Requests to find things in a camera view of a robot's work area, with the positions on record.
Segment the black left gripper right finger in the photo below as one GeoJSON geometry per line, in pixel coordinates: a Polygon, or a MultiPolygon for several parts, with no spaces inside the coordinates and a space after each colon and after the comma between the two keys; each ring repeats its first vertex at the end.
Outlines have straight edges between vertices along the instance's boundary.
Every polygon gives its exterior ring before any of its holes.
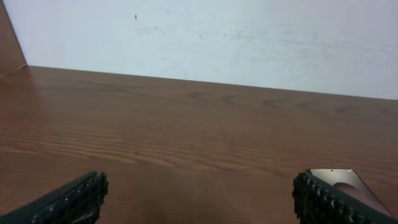
{"type": "Polygon", "coordinates": [[[294,212],[300,223],[311,224],[397,224],[354,197],[315,177],[309,170],[293,181],[294,212]]]}

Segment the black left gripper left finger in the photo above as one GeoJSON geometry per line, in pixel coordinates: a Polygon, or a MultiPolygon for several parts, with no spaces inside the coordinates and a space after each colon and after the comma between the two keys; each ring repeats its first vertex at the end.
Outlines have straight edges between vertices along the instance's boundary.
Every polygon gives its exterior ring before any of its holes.
{"type": "Polygon", "coordinates": [[[1,216],[1,224],[95,224],[108,194],[104,172],[91,171],[1,216]]]}

